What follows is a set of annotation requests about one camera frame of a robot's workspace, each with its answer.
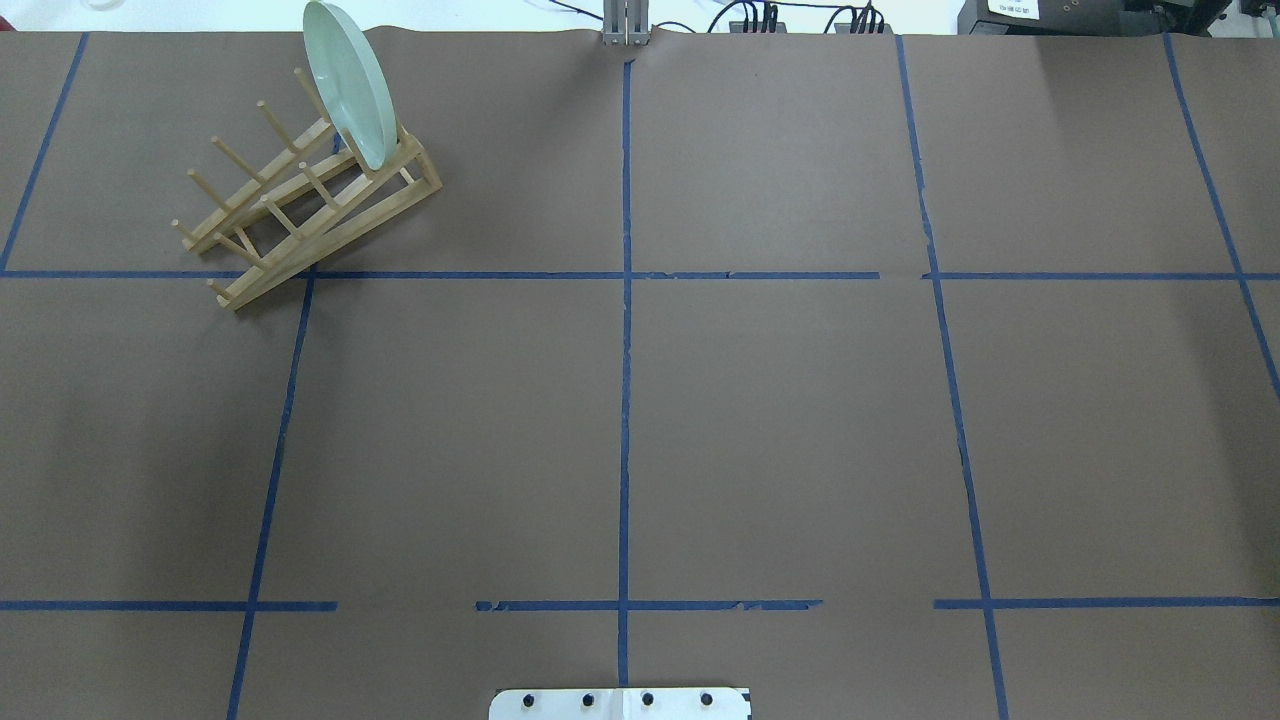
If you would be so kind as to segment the pale green plate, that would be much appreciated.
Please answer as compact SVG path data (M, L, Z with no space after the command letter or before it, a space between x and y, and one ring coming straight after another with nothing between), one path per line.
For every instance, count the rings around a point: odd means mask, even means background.
M303 45L332 123L349 135L347 143L369 169L381 169L396 152L398 123L369 38L340 6L310 1L303 9Z

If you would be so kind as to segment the black usb hub left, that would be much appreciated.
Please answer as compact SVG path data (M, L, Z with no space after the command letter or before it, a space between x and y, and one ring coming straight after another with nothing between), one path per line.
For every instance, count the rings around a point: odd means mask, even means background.
M742 17L736 20L728 19L730 8L740 8ZM732 1L726 5L716 19L716 27L723 26L726 32L733 35L782 35L786 26L780 17L781 5L767 1Z

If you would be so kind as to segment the black usb hub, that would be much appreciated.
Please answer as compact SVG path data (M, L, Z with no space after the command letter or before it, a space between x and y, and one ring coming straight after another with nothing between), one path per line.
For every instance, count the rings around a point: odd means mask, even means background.
M823 33L835 35L891 35L892 28L884 14L872 3L863 6L838 6L829 15Z
M740 8L742 17L736 20L728 19L730 8ZM781 5L767 1L732 1L726 5L716 19L716 27L723 26L726 32L733 35L782 35L786 26L780 17Z

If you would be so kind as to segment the wooden dish rack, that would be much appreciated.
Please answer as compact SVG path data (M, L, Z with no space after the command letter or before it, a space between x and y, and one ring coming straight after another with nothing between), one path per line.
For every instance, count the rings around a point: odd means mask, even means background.
M204 255L223 249L247 268L229 284L207 281L218 304L238 311L284 281L340 251L443 188L424 145L403 126L392 124L390 158L372 167L372 155L356 149L352 129L337 124L320 92L301 68L294 78L317 111L317 119L291 135L275 113L257 109L283 149L265 167L250 165L220 137L211 145L247 177L233 193L220 193L195 168L187 178L212 202L196 227L179 219L172 228L186 251Z

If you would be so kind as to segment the black usb hub right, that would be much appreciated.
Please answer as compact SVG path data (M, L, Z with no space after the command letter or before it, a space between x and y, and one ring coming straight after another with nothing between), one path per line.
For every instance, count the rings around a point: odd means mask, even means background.
M829 15L823 33L835 35L891 35L892 28L884 14L872 3L863 6L838 6Z

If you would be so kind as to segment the black computer box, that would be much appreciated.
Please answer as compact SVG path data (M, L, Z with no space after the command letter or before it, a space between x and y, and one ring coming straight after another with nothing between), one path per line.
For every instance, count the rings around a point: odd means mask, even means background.
M965 1L956 33L1144 37L1207 35L1229 1Z

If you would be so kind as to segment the grey aluminium frame post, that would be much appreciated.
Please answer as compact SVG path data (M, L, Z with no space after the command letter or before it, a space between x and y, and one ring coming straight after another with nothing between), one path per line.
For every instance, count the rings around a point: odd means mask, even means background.
M652 40L648 0L605 0L602 4L602 41L609 47L645 46Z

